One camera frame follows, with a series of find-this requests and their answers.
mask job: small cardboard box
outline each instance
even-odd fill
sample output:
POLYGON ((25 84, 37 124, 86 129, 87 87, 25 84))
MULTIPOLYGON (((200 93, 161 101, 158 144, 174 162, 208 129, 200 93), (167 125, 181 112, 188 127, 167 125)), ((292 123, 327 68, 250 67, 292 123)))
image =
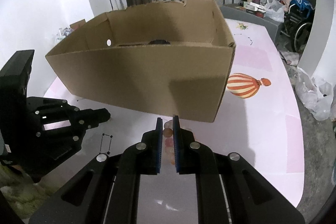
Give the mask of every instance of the small cardboard box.
POLYGON ((213 122, 234 53, 233 36, 215 0, 187 0, 98 15, 46 59, 74 95, 213 122), (170 45, 148 45, 156 39, 170 45))

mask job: silver bolt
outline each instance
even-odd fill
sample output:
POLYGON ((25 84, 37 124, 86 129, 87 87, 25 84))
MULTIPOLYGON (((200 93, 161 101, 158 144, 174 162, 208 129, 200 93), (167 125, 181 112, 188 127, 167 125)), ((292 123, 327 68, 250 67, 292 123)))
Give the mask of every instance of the silver bolt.
POLYGON ((230 159, 231 159, 231 160, 235 160, 235 161, 237 161, 237 160, 240 159, 240 155, 237 154, 237 153, 231 153, 231 154, 230 154, 230 159))
POLYGON ((138 150, 144 150, 144 149, 146 148, 146 144, 145 144, 145 143, 138 143, 138 144, 136 145, 136 148, 137 148, 138 150))
POLYGON ((103 162, 107 159, 107 156, 105 154, 99 154, 97 157, 96 157, 96 160, 98 162, 103 162))
POLYGON ((201 145, 198 142, 192 142, 190 144, 190 148, 192 149, 199 149, 201 147, 201 145))

